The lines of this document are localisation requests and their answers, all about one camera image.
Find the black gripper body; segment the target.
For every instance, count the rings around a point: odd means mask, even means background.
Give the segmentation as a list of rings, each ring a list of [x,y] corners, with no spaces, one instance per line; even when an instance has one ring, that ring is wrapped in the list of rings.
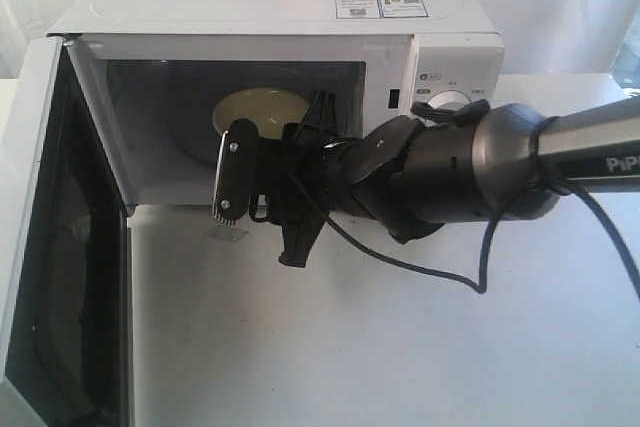
[[[342,184],[340,161],[358,143],[356,138],[317,136],[301,143],[259,140],[254,191],[249,216],[257,223],[279,225],[277,209],[291,201],[296,209],[308,205],[303,192],[324,211],[358,217],[360,204]]]

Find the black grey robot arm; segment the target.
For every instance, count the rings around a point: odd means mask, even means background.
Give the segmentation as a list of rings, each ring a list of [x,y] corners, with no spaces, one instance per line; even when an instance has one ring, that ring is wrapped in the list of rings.
[[[261,141],[252,194],[282,229],[281,262],[302,267],[332,212],[374,220],[404,244],[452,223],[537,219],[566,182],[638,188],[637,98],[554,117],[518,103],[417,102],[362,138],[292,125]]]

